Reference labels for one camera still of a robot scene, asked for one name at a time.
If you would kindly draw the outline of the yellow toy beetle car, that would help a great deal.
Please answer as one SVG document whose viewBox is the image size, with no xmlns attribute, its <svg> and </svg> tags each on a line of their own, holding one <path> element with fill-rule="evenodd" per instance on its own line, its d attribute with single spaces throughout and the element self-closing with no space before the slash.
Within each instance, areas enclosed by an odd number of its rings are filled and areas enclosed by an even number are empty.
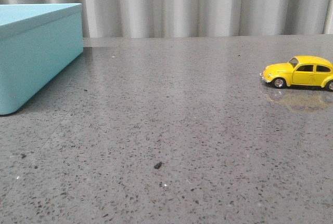
<svg viewBox="0 0 333 224">
<path fill-rule="evenodd" d="M 294 56 L 286 63 L 268 65 L 260 77 L 274 88 L 316 86 L 332 91 L 332 63 L 318 56 Z"/>
</svg>

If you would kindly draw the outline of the light blue plastic box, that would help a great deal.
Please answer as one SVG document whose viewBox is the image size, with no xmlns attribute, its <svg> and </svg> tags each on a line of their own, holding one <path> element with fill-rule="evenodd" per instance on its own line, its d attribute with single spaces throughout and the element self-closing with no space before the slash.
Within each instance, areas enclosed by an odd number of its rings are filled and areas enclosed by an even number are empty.
<svg viewBox="0 0 333 224">
<path fill-rule="evenodd" d="M 1 114 L 16 112 L 83 52 L 82 5 L 1 5 Z"/>
</svg>

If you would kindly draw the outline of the small black debris chip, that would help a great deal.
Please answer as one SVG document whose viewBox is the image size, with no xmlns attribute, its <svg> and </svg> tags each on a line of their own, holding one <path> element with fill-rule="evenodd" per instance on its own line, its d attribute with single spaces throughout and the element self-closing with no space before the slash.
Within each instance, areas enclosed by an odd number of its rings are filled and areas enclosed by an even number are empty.
<svg viewBox="0 0 333 224">
<path fill-rule="evenodd" d="M 155 166 L 154 169 L 159 169 L 162 166 L 162 162 L 158 162 Z"/>
</svg>

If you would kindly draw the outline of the grey pleated curtain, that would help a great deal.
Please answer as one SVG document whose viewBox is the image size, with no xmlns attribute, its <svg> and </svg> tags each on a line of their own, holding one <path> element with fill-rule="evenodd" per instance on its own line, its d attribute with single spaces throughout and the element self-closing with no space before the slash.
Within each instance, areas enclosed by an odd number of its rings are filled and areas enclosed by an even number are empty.
<svg viewBox="0 0 333 224">
<path fill-rule="evenodd" d="M 81 3 L 86 37 L 332 33 L 332 0 L 1 0 Z"/>
</svg>

